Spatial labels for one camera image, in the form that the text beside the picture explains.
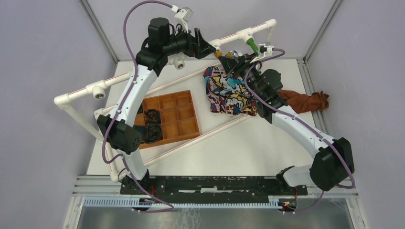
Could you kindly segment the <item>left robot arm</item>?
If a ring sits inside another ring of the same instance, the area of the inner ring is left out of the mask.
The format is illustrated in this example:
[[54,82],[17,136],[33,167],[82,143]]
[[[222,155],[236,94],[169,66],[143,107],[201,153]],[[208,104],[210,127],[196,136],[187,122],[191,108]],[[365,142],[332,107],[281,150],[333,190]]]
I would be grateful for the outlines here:
[[142,134],[134,127],[147,91],[167,65],[169,56],[183,53],[188,57],[202,59],[215,51],[216,48],[203,38],[199,28],[194,29],[194,34],[188,31],[171,34],[168,19],[158,17],[150,21],[148,36],[135,56],[133,73],[118,104],[107,115],[97,118],[104,137],[103,161],[110,164],[121,157],[133,179],[132,188],[137,193],[145,194],[150,188],[150,181],[144,178],[148,170],[139,150]]

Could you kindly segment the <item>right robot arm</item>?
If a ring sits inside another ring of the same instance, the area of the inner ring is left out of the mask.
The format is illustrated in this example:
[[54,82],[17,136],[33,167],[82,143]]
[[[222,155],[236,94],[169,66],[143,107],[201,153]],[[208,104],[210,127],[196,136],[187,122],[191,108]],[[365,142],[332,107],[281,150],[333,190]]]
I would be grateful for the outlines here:
[[299,185],[315,185],[323,191],[334,187],[353,189],[356,186],[350,142],[336,139],[300,118],[279,94],[283,87],[281,74],[273,69],[257,70],[260,61],[254,55],[238,57],[221,55],[218,60],[227,74],[240,76],[246,89],[259,101],[260,117],[284,130],[312,157],[310,165],[288,167],[280,172],[276,189],[287,195]]

